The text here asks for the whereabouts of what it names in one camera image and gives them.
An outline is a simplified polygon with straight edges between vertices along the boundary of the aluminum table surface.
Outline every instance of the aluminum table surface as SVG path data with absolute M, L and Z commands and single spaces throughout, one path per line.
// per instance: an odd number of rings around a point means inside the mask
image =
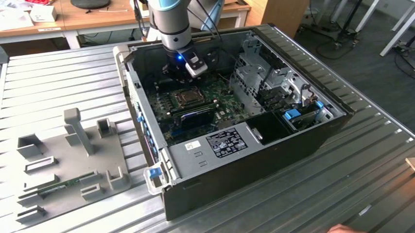
M 413 134 L 281 32 L 259 29 L 356 110 L 319 151 L 209 206 L 167 222 L 148 194 L 145 160 L 116 76 L 112 46 L 12 57 L 0 74 L 0 226 L 21 229 L 12 214 L 20 156 L 12 138 L 64 134 L 61 111 L 77 107 L 82 126 L 116 122 L 133 186 L 125 192 L 22 232 L 325 232 L 336 223 L 369 232 L 413 232 L 415 179 L 404 158 Z

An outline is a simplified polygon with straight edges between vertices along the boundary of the green circuit board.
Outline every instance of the green circuit board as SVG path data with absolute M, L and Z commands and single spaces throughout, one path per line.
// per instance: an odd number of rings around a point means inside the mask
M 227 128 L 249 117 L 227 80 L 213 75 L 195 82 L 193 86 L 148 95 L 148 101 L 169 145 Z M 204 109 L 213 109 L 215 116 L 209 124 L 180 129 L 180 116 Z

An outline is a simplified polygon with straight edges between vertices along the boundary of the black object on desk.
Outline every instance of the black object on desk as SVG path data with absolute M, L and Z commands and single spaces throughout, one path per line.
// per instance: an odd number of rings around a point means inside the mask
M 98 9 L 108 6 L 109 0 L 70 0 L 70 4 L 80 9 Z

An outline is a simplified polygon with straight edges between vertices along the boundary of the cardboard box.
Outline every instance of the cardboard box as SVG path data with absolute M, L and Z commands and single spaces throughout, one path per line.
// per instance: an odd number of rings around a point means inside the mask
M 30 10 L 30 18 L 33 22 L 54 22 L 56 10 L 54 6 L 36 6 Z

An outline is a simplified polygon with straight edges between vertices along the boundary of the blue latch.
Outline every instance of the blue latch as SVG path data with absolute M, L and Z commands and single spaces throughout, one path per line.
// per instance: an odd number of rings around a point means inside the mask
M 296 109 L 291 109 L 285 112 L 284 116 L 287 117 L 288 120 L 291 120 L 300 116 L 300 112 Z
M 317 102 L 316 102 L 316 105 L 317 105 L 319 108 L 323 108 L 323 107 L 324 107 L 324 104 L 323 104 L 321 101 L 317 101 Z
M 161 175 L 161 168 L 149 169 L 149 178 L 153 179 Z

